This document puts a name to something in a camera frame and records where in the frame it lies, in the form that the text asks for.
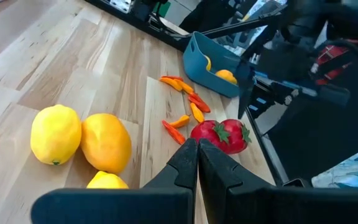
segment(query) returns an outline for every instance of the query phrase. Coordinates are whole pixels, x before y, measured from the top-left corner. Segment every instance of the red component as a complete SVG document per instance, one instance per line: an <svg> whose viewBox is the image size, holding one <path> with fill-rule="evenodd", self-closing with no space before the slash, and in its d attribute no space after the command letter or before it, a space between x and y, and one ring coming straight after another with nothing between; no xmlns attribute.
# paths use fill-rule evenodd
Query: red component
<svg viewBox="0 0 358 224"><path fill-rule="evenodd" d="M226 154L235 154L247 148L250 131L241 121L227 119L222 123L204 121L191 131L190 137L198 142L207 139Z"/></svg>
<svg viewBox="0 0 358 224"><path fill-rule="evenodd" d="M317 59L317 64L321 65L324 64L326 62L328 62L329 60L333 59L334 57L337 57L343 53L347 52L347 48L345 47L335 47L332 45L328 45L319 55L318 59ZM327 74L325 74L325 78L319 79L316 81L317 85L325 85L327 84L330 80L336 78L339 74L341 74L343 72L343 70L349 66L351 63L348 63L346 65L343 65L341 68L337 68L333 71L328 72Z"/></svg>

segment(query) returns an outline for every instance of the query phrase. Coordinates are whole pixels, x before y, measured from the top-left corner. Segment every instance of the black cable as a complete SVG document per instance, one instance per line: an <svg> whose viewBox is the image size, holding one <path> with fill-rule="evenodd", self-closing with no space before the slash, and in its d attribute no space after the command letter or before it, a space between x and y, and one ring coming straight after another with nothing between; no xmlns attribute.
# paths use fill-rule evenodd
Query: black cable
<svg viewBox="0 0 358 224"><path fill-rule="evenodd" d="M346 40L327 40L320 46L318 46L313 53L315 53L315 55L318 55L328 45L333 45L336 47L347 47L349 50L351 50L351 52L355 53L358 56L358 47Z"/></svg>

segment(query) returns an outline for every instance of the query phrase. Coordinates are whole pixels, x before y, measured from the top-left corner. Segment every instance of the pepper slice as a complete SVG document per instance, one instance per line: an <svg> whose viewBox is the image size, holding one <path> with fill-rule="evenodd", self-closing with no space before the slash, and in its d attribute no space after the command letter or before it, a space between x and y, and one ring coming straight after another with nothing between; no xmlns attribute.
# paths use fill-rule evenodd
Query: pepper slice
<svg viewBox="0 0 358 224"><path fill-rule="evenodd" d="M174 80L183 81L183 78L182 78L182 77L172 77L172 76L169 76L169 75L161 76L161 78L171 78L171 79L174 79Z"/></svg>
<svg viewBox="0 0 358 224"><path fill-rule="evenodd" d="M211 108L209 108L209 106L203 100L201 100L201 98L198 95L197 97L198 98L194 98L193 95L190 95L188 99L190 102L194 103L198 107L198 109L200 109L202 112L210 113Z"/></svg>
<svg viewBox="0 0 358 224"><path fill-rule="evenodd" d="M194 118L195 118L199 123L203 122L203 121L204 121L203 112L201 112L201 110L198 109L198 107L197 107L194 103L190 103L190 108L191 108L191 111L193 112Z"/></svg>
<svg viewBox="0 0 358 224"><path fill-rule="evenodd" d="M161 82L164 82L164 83L166 83L166 84L168 84L168 85L170 85L170 86L172 86L172 87L174 87L176 90L178 90L178 91L182 91L182 87L181 87L181 85L179 85L179 83L176 81L176 80L174 80L174 79L171 79L171 78L160 78L160 81Z"/></svg>
<svg viewBox="0 0 358 224"><path fill-rule="evenodd" d="M190 117L188 115L183 115L179 120L169 123L174 128L180 128L190 122Z"/></svg>
<svg viewBox="0 0 358 224"><path fill-rule="evenodd" d="M187 92L188 94L194 93L194 89L191 86L187 85L185 82L181 80L176 80L176 81L183 88L185 92Z"/></svg>
<svg viewBox="0 0 358 224"><path fill-rule="evenodd" d="M169 135L172 136L172 138L179 144L185 143L186 139L185 137L174 127L172 127L170 124L168 124L166 121L162 121L162 125L164 125L165 129L168 131Z"/></svg>

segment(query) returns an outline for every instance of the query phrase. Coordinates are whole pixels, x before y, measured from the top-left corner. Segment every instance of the produce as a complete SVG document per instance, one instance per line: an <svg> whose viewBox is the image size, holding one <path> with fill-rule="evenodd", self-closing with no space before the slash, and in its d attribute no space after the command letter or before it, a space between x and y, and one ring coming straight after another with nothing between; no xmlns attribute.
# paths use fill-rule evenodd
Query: produce
<svg viewBox="0 0 358 224"><path fill-rule="evenodd" d="M187 85L185 82L180 81L180 80L176 80L176 81L183 88L183 90L185 92L187 92L188 94L192 94L194 92L194 89L191 86Z"/></svg>
<svg viewBox="0 0 358 224"><path fill-rule="evenodd" d="M194 118L195 118L199 123L203 122L203 121L204 121L203 112L201 112L201 110L198 109L198 107L197 107L194 103L190 103L190 108L191 108L191 111L193 112Z"/></svg>
<svg viewBox="0 0 358 224"><path fill-rule="evenodd" d="M180 127L183 127L184 125L188 124L189 122L190 122L190 117L188 115L183 115L179 118L179 120L177 120L175 122L171 122L171 123L169 123L169 125L174 128L180 128Z"/></svg>
<svg viewBox="0 0 358 224"><path fill-rule="evenodd" d="M174 87L174 89L178 91L181 91L183 89L181 85L179 85L179 83L172 78L160 78L160 81Z"/></svg>
<svg viewBox="0 0 358 224"><path fill-rule="evenodd" d="M111 114L94 114L82 123L81 148L98 170L119 174L131 158L131 138L120 120Z"/></svg>
<svg viewBox="0 0 358 224"><path fill-rule="evenodd" d="M206 67L205 67L205 69L207 70L207 71L211 71L211 59L209 59L209 57L208 56L206 56L206 55L204 55L204 57L206 58L206 60L207 60L207 64L206 64Z"/></svg>
<svg viewBox="0 0 358 224"><path fill-rule="evenodd" d="M40 111L31 127L30 147L46 164L60 165L75 153L81 141L81 121L66 106L55 105Z"/></svg>
<svg viewBox="0 0 358 224"><path fill-rule="evenodd" d="M185 143L186 139L185 137L174 127L172 127L170 124L168 124L166 121L162 121L162 125L164 125L164 128L168 131L169 135L179 144Z"/></svg>
<svg viewBox="0 0 358 224"><path fill-rule="evenodd" d="M223 78L224 80L231 82L233 84L237 84L236 78L234 78L233 73L231 73L229 70L220 70L216 72L216 76L219 76Z"/></svg>
<svg viewBox="0 0 358 224"><path fill-rule="evenodd" d="M188 97L189 101L194 103L198 109L200 109L204 113L210 113L211 109L209 106L196 94L192 93Z"/></svg>
<svg viewBox="0 0 358 224"><path fill-rule="evenodd" d="M208 139L216 147L226 154L235 154L243 151L248 142L250 131L245 125L236 119L227 119L221 123L217 121L204 121L194 127L190 137L197 142Z"/></svg>
<svg viewBox="0 0 358 224"><path fill-rule="evenodd" d="M87 189L128 189L128 185L116 174L99 171L86 186Z"/></svg>
<svg viewBox="0 0 358 224"><path fill-rule="evenodd" d="M164 75L164 76L162 76L161 78L171 78L171 79L180 80L180 81L183 82L183 78L182 78L182 77L172 77L172 76Z"/></svg>

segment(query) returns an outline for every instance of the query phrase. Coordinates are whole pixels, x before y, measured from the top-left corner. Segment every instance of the black equipment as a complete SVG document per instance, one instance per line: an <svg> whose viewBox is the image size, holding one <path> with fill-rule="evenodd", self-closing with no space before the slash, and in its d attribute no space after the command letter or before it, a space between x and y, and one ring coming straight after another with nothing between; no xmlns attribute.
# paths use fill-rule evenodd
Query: black equipment
<svg viewBox="0 0 358 224"><path fill-rule="evenodd" d="M327 45L347 47L349 53L358 56L356 44L344 40L358 40L358 1L288 1L278 13L277 21L271 22L242 54L242 62L234 74L241 90L239 118L248 106L254 87L252 80L258 75L255 71L310 98L346 106L351 94L347 89L330 84L317 85L316 80L351 62L349 54L338 56L320 67L316 59ZM315 49L326 22L328 40ZM257 65L249 63L254 54L259 55Z"/></svg>
<svg viewBox="0 0 358 224"><path fill-rule="evenodd" d="M199 168L208 223L358 223L358 189L313 189L302 180L275 187L207 140L189 139L138 190L60 189L41 196L42 223L194 223Z"/></svg>

